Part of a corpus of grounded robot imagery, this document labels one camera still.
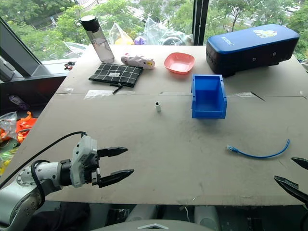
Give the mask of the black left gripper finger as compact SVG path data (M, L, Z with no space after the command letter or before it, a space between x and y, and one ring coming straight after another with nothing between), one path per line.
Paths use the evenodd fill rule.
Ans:
M125 148L125 147L109 147L109 148L104 148L104 149L98 150L97 156L99 158L112 157L112 156L120 155L120 154L122 154L126 151L128 151L128 149Z
M116 184L123 179L129 177L134 172L133 169L125 169L111 173L109 176L103 177L97 183L99 188L103 188L112 184Z

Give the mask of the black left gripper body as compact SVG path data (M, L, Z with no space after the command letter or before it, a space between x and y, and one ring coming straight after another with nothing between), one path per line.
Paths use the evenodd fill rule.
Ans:
M98 185L101 182L99 157L97 150L91 150L83 161L83 183Z

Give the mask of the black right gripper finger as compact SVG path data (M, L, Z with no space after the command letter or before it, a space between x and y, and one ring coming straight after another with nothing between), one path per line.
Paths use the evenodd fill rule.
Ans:
M300 157L292 157L291 158L295 163L300 165L302 168L308 170L308 160Z
M288 194L295 199L301 201L306 207L308 206L308 195L299 190L297 183L294 183L286 178L274 176L274 180L282 187Z

